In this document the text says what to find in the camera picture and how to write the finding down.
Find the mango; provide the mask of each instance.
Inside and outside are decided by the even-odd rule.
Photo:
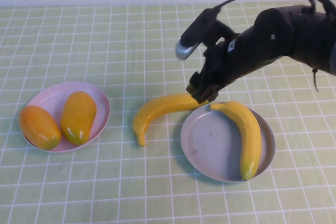
[[[22,133],[37,148],[51,150],[61,141],[61,132],[51,114],[35,105],[24,107],[19,115]]]
[[[88,142],[96,114],[96,103],[88,93],[84,91],[72,93],[64,105],[61,116],[62,134],[75,145]]]

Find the plate rim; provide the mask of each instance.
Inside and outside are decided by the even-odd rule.
[[[216,178],[216,177],[213,177],[213,176],[209,176],[207,174],[204,174],[202,173],[200,170],[198,170],[197,168],[197,165],[193,162],[193,160],[190,158],[190,155],[188,155],[187,153],[187,150],[186,150],[186,143],[187,143],[187,140],[188,138],[187,137],[183,137],[183,136],[186,136],[186,131],[187,131],[187,125],[188,125],[188,122],[189,121],[196,121],[198,119],[195,119],[194,118],[194,115],[199,112],[200,110],[203,110],[204,108],[209,108],[211,104],[206,104],[206,105],[203,105],[197,109],[195,109],[194,111],[192,111],[189,116],[186,118],[186,120],[184,121],[183,125],[182,125],[182,129],[181,129],[181,134],[180,134],[180,139],[181,139],[181,147],[182,147],[182,151],[184,153],[184,156],[186,157],[186,159],[188,160],[188,162],[200,173],[200,174],[203,174],[204,176],[210,178],[210,179],[213,179],[213,180],[216,180],[216,181],[219,181],[219,182],[222,182],[222,183],[227,183],[227,184],[234,184],[234,183],[242,183],[244,182],[244,180],[237,180],[237,181],[232,181],[232,180],[225,180],[225,179],[219,179],[219,178]],[[268,133],[270,134],[270,137],[266,138],[268,140],[268,142],[271,142],[272,143],[272,152],[269,154],[269,156],[271,156],[271,160],[269,162],[269,164],[267,165],[267,167],[262,170],[259,174],[255,175],[253,178],[251,178],[250,180],[253,180],[257,177],[259,177],[261,174],[263,174],[267,168],[269,168],[269,166],[272,164],[273,160],[274,160],[274,156],[275,156],[275,152],[276,152],[276,140],[275,140],[275,135],[274,135],[274,132],[272,131],[271,127],[269,126],[269,124],[267,123],[267,121],[259,114],[257,113],[256,111],[252,110],[249,108],[249,110],[255,114],[255,116],[259,117],[259,120],[262,121],[262,123],[267,127],[268,129]],[[208,112],[204,112],[202,113],[202,116],[203,115],[206,115],[207,113],[211,113],[211,111],[208,111]]]
[[[91,86],[93,89],[96,89],[96,91],[98,91],[99,93],[101,93],[102,95],[102,98],[104,100],[107,101],[107,105],[108,107],[106,108],[106,110],[109,111],[107,117],[106,117],[106,121],[103,123],[102,127],[101,127],[101,130],[91,139],[89,140],[88,142],[82,144],[82,145],[79,145],[75,148],[72,148],[72,149],[69,149],[69,150],[64,150],[64,151],[48,151],[48,150],[44,150],[44,149],[41,149],[41,148],[38,148],[37,146],[35,146],[34,144],[32,144],[28,138],[25,136],[25,134],[23,133],[22,130],[20,130],[21,132],[21,135],[23,136],[23,138],[25,139],[25,141],[32,147],[32,148],[35,148],[37,150],[40,150],[40,151],[43,151],[43,152],[47,152],[47,153],[55,153],[55,154],[64,154],[64,153],[72,153],[72,152],[75,152],[75,151],[78,151],[78,150],[81,150],[85,147],[87,147],[89,144],[91,144],[92,142],[96,141],[99,137],[99,135],[103,132],[103,130],[106,128],[106,125],[108,124],[109,122],[109,119],[110,119],[110,115],[111,115],[111,104],[110,104],[110,101],[109,101],[109,98],[108,96],[106,95],[106,93],[101,89],[99,88],[97,85],[94,85],[90,82],[84,82],[84,81],[65,81],[65,82],[61,82],[61,83],[58,83],[58,84],[54,84],[52,86],[49,86],[43,90],[41,90],[40,92],[38,92],[33,98],[30,99],[29,102],[26,103],[25,107],[30,105],[34,99],[36,99],[37,97],[39,97],[40,95],[43,95],[43,93],[45,92],[48,92],[48,90],[50,89],[54,89],[56,87],[59,87],[59,86],[66,86],[66,85],[71,85],[71,84],[81,84],[81,85],[84,85],[84,86]]]

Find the plastic banana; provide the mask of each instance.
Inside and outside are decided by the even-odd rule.
[[[234,101],[213,103],[210,109],[222,111],[237,124],[242,139],[240,173],[244,180],[253,178],[258,170],[262,150],[261,131],[257,119],[248,107]]]
[[[133,120],[133,130],[138,138],[138,144],[145,146],[145,133],[154,119],[171,112],[194,110],[204,104],[208,102],[198,104],[188,93],[164,95],[149,101],[140,108]]]

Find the pink plate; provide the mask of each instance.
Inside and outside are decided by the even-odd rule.
[[[87,92],[95,101],[97,105],[97,115],[91,129],[89,141],[83,145],[77,146],[68,142],[64,136],[60,143],[51,151],[42,150],[45,152],[53,153],[68,153],[74,152],[81,148],[84,148],[88,144],[95,141],[102,130],[105,128],[110,117],[110,102],[106,94],[98,87],[86,83],[86,82],[64,82],[38,93],[28,105],[36,105],[47,110],[51,116],[55,119],[57,125],[60,127],[60,118],[62,115],[63,107],[68,97],[75,91]],[[29,144],[36,148],[27,138],[24,136]]]

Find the gray plate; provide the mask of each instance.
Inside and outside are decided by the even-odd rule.
[[[263,139],[256,177],[273,160],[275,138],[266,121],[255,111],[252,113],[258,120]],[[212,111],[209,105],[193,111],[183,124],[181,144],[186,158],[200,173],[222,182],[244,181],[240,175],[240,131],[223,112]]]

